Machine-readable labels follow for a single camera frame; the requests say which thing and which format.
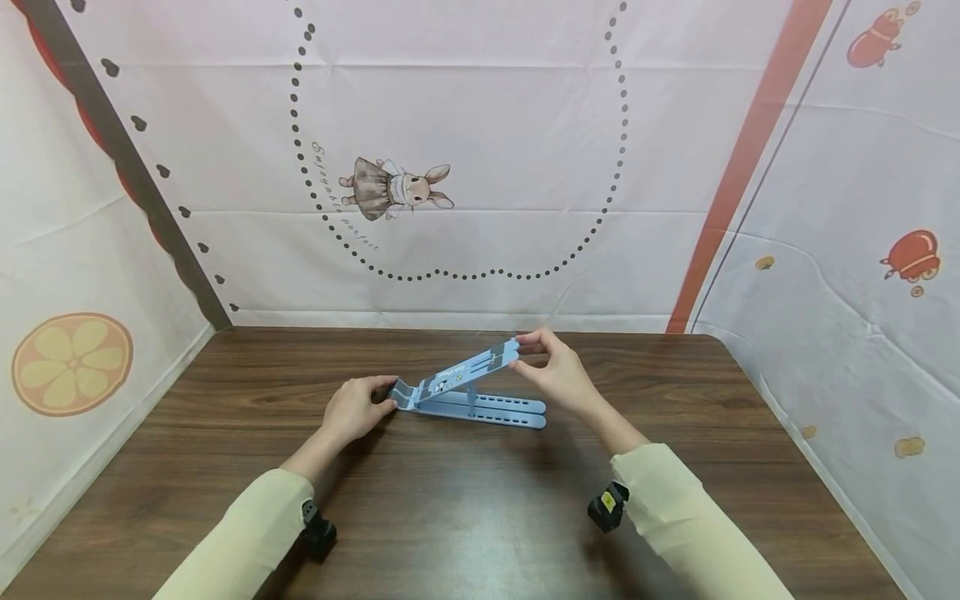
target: brown table surface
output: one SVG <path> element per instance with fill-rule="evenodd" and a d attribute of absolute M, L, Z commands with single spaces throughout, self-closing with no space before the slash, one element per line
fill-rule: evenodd
<path fill-rule="evenodd" d="M 235 329 L 216 335 L 4 598 L 148 598 L 354 376 L 419 381 L 506 334 Z M 665 442 L 797 598 L 902 598 L 720 342 L 565 334 L 597 388 Z M 481 390 L 537 397 L 500 372 Z M 319 490 L 339 539 L 265 597 L 686 598 L 629 521 L 586 515 L 608 457 L 557 410 L 542 431 L 395 414 Z"/>

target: white backdrop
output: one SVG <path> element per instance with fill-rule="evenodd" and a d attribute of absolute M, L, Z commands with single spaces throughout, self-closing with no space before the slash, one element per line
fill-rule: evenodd
<path fill-rule="evenodd" d="M 727 343 L 910 597 L 960 588 L 960 7 L 60 5 L 236 324 L 684 329 L 710 265 L 685 330 Z M 750 138 L 785 19 L 818 7 Z M 704 252 L 725 174 L 749 182 Z"/>
<path fill-rule="evenodd" d="M 212 331 L 8 2 L 0 82 L 2 591 Z"/>
<path fill-rule="evenodd" d="M 788 9 L 62 6 L 236 324 L 631 330 L 666 323 Z M 358 157 L 449 165 L 454 207 L 369 221 Z"/>

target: beige sleeve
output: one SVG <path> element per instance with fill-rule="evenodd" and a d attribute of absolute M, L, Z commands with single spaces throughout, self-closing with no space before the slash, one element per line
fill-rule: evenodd
<path fill-rule="evenodd" d="M 650 546 L 706 600 L 793 598 L 770 565 L 665 444 L 611 459 L 630 490 L 627 515 Z"/>
<path fill-rule="evenodd" d="M 313 498 L 303 477 L 275 468 L 260 475 L 177 567 L 155 600 L 247 600 L 286 556 Z"/>

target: bunny in dress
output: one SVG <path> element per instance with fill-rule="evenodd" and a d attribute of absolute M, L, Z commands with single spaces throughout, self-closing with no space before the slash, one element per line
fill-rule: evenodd
<path fill-rule="evenodd" d="M 344 205 L 356 204 L 368 221 L 376 221 L 383 215 L 395 219 L 400 211 L 425 202 L 437 208 L 453 208 L 453 202 L 443 192 L 430 188 L 442 181 L 450 172 L 445 164 L 427 171 L 426 175 L 413 175 L 397 167 L 392 160 L 378 160 L 376 164 L 358 157 L 353 163 L 353 175 L 341 177 L 340 184 L 352 187 L 353 195 L 341 199 Z"/>

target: foldable laptop stand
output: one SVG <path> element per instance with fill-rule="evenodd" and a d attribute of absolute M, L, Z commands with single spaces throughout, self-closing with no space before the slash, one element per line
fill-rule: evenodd
<path fill-rule="evenodd" d="M 476 392 L 476 380 L 517 360 L 519 347 L 516 339 L 507 340 L 449 369 L 430 375 L 417 387 L 398 379 L 389 397 L 396 400 L 396 408 L 401 411 L 542 429 L 546 425 L 543 416 L 546 405 L 543 402 Z"/>

